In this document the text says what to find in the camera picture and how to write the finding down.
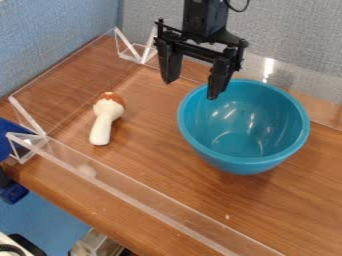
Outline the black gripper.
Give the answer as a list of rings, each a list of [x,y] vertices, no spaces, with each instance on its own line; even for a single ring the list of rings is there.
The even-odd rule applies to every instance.
[[[181,27],[172,26],[164,18],[157,20],[156,46],[166,84],[180,79],[184,56],[190,56],[214,63],[208,98],[218,98],[233,72],[241,69],[249,47],[249,42],[228,31],[229,11],[242,13],[249,5],[237,9],[230,0],[185,0]]]

